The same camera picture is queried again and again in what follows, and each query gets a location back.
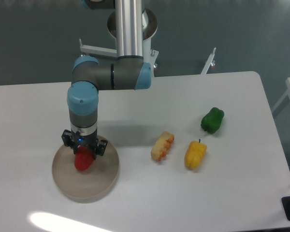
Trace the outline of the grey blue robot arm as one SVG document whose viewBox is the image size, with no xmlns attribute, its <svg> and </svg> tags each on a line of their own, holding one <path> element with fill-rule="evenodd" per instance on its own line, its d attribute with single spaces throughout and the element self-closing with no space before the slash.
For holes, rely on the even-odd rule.
<svg viewBox="0 0 290 232">
<path fill-rule="evenodd" d="M 103 156 L 108 142 L 97 137 L 98 102 L 101 90 L 148 89 L 151 65 L 143 56 L 143 4 L 140 0 L 115 0 L 116 63 L 102 66 L 84 55 L 74 63 L 72 82 L 67 92 L 71 129 L 62 140 L 77 154 L 80 147 L 91 156 Z"/>
</svg>

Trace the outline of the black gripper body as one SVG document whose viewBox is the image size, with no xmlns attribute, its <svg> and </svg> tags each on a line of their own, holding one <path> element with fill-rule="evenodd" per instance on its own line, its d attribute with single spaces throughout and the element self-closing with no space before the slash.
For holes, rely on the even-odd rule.
<svg viewBox="0 0 290 232">
<path fill-rule="evenodd" d="M 96 147 L 98 156 L 104 155 L 108 145 L 107 140 L 98 138 L 97 130 L 90 135 L 81 135 L 80 132 L 75 133 L 73 131 L 64 130 L 61 138 L 63 144 L 70 149 L 72 149 L 73 146 L 84 146 L 87 149 L 90 147 Z"/>
</svg>

